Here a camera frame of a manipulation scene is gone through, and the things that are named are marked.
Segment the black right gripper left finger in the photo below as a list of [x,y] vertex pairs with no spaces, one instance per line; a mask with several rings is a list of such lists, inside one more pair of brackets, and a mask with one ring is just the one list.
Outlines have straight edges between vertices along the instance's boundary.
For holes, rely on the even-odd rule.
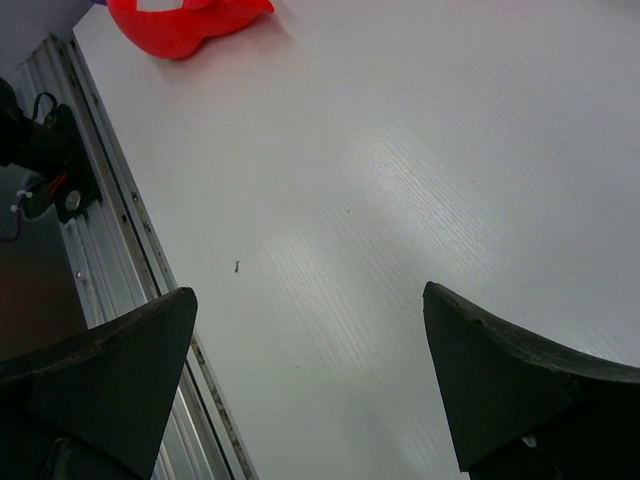
[[150,478],[196,314],[181,287],[3,361],[2,478]]

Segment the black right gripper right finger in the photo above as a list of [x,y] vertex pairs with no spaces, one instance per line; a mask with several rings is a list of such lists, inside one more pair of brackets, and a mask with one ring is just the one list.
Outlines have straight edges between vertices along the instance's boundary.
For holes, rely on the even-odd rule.
[[507,322],[441,284],[424,324],[461,471],[472,479],[636,479],[639,370]]

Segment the red fish plush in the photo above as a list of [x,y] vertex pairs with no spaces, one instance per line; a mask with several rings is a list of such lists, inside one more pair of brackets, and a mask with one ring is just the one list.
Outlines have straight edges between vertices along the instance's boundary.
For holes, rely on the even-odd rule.
[[204,41],[240,31],[275,12],[272,2],[262,0],[107,0],[100,4],[131,43],[165,60],[185,59]]

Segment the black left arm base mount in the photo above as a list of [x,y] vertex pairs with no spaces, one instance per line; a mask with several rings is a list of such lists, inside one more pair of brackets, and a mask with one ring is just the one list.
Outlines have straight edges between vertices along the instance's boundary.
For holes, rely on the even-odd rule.
[[74,114],[49,92],[37,94],[26,115],[13,87],[1,82],[1,164],[38,175],[63,224],[101,199]]

